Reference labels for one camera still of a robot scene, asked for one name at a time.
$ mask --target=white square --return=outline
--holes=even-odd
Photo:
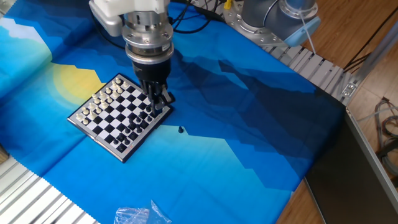
[[[150,105],[150,101],[149,101],[148,97],[145,98],[143,102],[144,102],[146,105]]]
[[[132,112],[135,114],[135,115],[139,115],[139,113],[141,112],[142,110],[140,109],[140,108],[136,108],[136,109],[134,109]]]
[[[141,103],[142,103],[142,101],[140,100],[140,99],[135,99],[133,102],[132,102],[134,105],[136,105],[136,106],[139,106]]]
[[[124,91],[120,95],[123,96],[124,98],[127,98],[127,97],[129,97],[130,93],[128,91]]]
[[[119,136],[119,134],[120,134],[120,131],[119,130],[117,130],[116,128],[111,132],[111,135],[113,136],[113,137],[117,137],[117,136]]]
[[[111,122],[111,125],[114,126],[115,128],[117,128],[117,127],[119,126],[120,123],[121,123],[120,121],[118,121],[117,119],[114,119],[114,120]]]
[[[108,123],[107,121],[102,120],[102,121],[98,124],[98,126],[99,126],[100,128],[102,128],[102,129],[104,129],[104,128],[107,127],[108,124],[109,124],[109,123]]]
[[[124,115],[124,116],[129,116],[130,114],[131,114],[131,110],[129,110],[129,109],[124,109],[124,111],[122,112],[122,114]]]
[[[139,95],[141,95],[141,92],[139,90],[134,90],[131,95],[138,97]]]
[[[116,118],[119,114],[120,114],[120,112],[118,112],[117,110],[113,110],[111,112],[111,116],[114,117],[114,118]]]
[[[128,101],[128,100],[124,100],[121,104],[124,106],[124,107],[127,107],[127,106],[129,106],[130,105],[130,101]]]
[[[102,119],[105,119],[108,115],[109,115],[108,112],[102,111],[102,112],[99,114],[99,117],[102,118]]]
[[[113,108],[117,108],[119,105],[120,105],[120,103],[117,102],[116,100],[114,100],[114,101],[110,104],[110,106],[112,106]]]
[[[101,139],[105,139],[106,137],[109,136],[109,133],[105,130],[102,130],[102,132],[98,135]]]
[[[94,123],[93,121],[90,122],[90,123],[87,125],[87,128],[90,129],[90,130],[95,129],[95,127],[97,127],[97,124]]]
[[[126,126],[129,126],[129,125],[130,125],[129,118],[125,118],[125,119],[122,121],[122,124],[124,124],[124,125],[126,125]]]

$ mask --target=black square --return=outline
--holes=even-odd
[[[124,99],[123,96],[119,96],[119,97],[116,99],[116,101],[119,102],[119,103],[123,102],[124,100],[125,100],[125,99]]]
[[[141,110],[144,110],[144,109],[147,107],[147,105],[146,105],[145,103],[141,103],[138,107],[139,107]]]
[[[113,137],[112,135],[108,135],[104,140],[105,140],[107,143],[111,144],[111,142],[113,141],[113,139],[114,139],[114,137]]]
[[[108,112],[108,113],[111,113],[111,112],[113,111],[113,107],[112,107],[112,106],[108,106],[108,107],[105,109],[105,111]]]
[[[136,134],[134,131],[131,132],[131,134],[129,135],[129,139],[131,139],[131,140],[133,140],[133,141],[134,141],[137,137],[138,137],[138,134]]]
[[[112,125],[107,125],[107,127],[104,129],[106,132],[111,133],[114,130],[114,127]]]
[[[134,104],[130,104],[129,106],[127,106],[127,109],[134,111],[134,109],[136,109],[137,107]]]
[[[148,127],[148,123],[146,121],[142,121],[139,126],[141,126],[142,128],[146,129]]]
[[[97,116],[96,118],[94,118],[94,123],[96,124],[100,124],[100,122],[102,121],[102,118],[100,118],[99,116]]]
[[[122,113],[124,111],[124,109],[126,109],[123,105],[119,105],[116,110],[120,113]]]
[[[127,146],[120,144],[117,148],[116,148],[119,152],[124,152],[124,150],[127,149]]]
[[[119,114],[119,115],[116,117],[116,119],[117,119],[118,121],[120,121],[120,122],[122,122],[125,118],[126,118],[126,116],[123,115],[123,114]]]
[[[93,129],[93,132],[95,133],[95,134],[100,134],[101,132],[102,132],[102,128],[101,127],[99,127],[99,126],[97,126],[97,127],[95,127],[94,129]]]
[[[108,115],[108,116],[105,118],[105,121],[108,122],[109,124],[110,124],[113,120],[114,120],[114,117],[112,117],[111,115]]]
[[[141,101],[144,101],[144,99],[147,98],[147,96],[141,93],[137,98]]]
[[[88,121],[87,124],[89,124],[89,123],[91,122],[91,120],[90,120],[88,117],[86,117],[86,120]]]
[[[126,99],[130,102],[133,102],[136,98],[133,95],[129,95]]]
[[[137,115],[135,115],[134,113],[131,113],[129,116],[128,116],[128,118],[130,118],[130,119],[135,119],[137,117]]]
[[[129,86],[129,88],[127,88],[126,91],[128,91],[129,93],[132,93],[135,90],[135,88],[133,88],[132,86]]]
[[[124,124],[119,124],[119,126],[116,129],[119,131],[123,131],[124,128],[126,128]]]

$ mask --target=chessboard frame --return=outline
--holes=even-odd
[[[110,79],[107,84],[102,86],[97,92],[95,92],[96,95],[103,90],[105,92],[106,87],[111,87],[112,86],[112,81],[116,78],[120,78],[122,81],[126,81],[129,85],[131,85],[133,88],[136,90],[139,90],[141,93],[143,93],[143,90],[137,85],[134,81],[132,81],[130,78],[127,76],[124,76],[121,73],[118,73],[115,75],[112,79]],[[101,147],[106,149],[108,152],[110,152],[114,157],[119,159],[122,163],[125,163],[139,148],[140,146],[144,143],[146,138],[149,136],[151,132],[153,132],[161,123],[163,120],[170,115],[170,113],[173,111],[173,108],[168,105],[165,106],[162,109],[162,112],[158,114],[153,121],[146,127],[139,135],[138,137],[130,143],[130,145],[123,151],[119,152],[117,149],[115,149],[112,145],[107,143],[104,139],[97,138],[97,134],[94,133],[92,130],[87,128],[81,121],[76,119],[76,113],[81,110],[82,107],[88,108],[88,105],[90,103],[93,103],[94,99],[90,97],[88,100],[86,100],[82,105],[80,105],[68,118],[67,120],[71,122],[75,127],[77,127],[80,131],[85,133],[88,137],[90,137],[92,140],[94,140],[96,143],[98,143]]]

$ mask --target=plastic bag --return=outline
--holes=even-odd
[[[151,200],[145,208],[119,208],[114,224],[169,224],[172,221],[165,217]]]

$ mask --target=pawn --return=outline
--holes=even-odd
[[[77,114],[76,114],[76,119],[77,119],[78,121],[81,121],[81,120],[83,119],[83,115],[81,115],[80,113],[77,113]]]
[[[122,85],[124,88],[127,88],[127,87],[129,87],[129,84],[127,84],[126,82],[123,82],[123,85]]]
[[[115,90],[118,88],[118,84],[115,81],[112,81],[112,88]]]
[[[107,95],[106,95],[103,91],[99,91],[99,97],[100,97],[102,100],[105,100],[106,97],[107,97]]]
[[[95,108],[95,104],[94,103],[90,103],[88,106],[90,109],[94,109]]]
[[[88,115],[90,119],[95,119],[97,117],[97,114],[95,114],[93,111],[90,111],[90,115]]]
[[[83,110],[83,114],[84,114],[84,115],[88,115],[89,111],[88,111],[87,108],[83,107],[83,108],[81,108],[81,109]]]
[[[109,104],[107,104],[105,102],[105,100],[101,100],[101,106],[102,106],[102,108],[106,109],[106,108],[108,108]]]
[[[95,95],[95,93],[93,93],[93,99],[94,99],[94,103],[96,103],[96,104],[100,103],[100,100],[98,99],[97,95]]]
[[[95,112],[99,114],[99,113],[102,112],[102,110],[101,110],[101,108],[99,108],[99,106],[97,106],[97,107],[95,108]]]
[[[122,92],[123,92],[122,88],[120,88],[120,86],[118,86],[118,93],[120,94]]]
[[[113,96],[113,98],[117,98],[117,97],[119,97],[119,93],[117,93],[116,90],[113,90],[112,96]]]

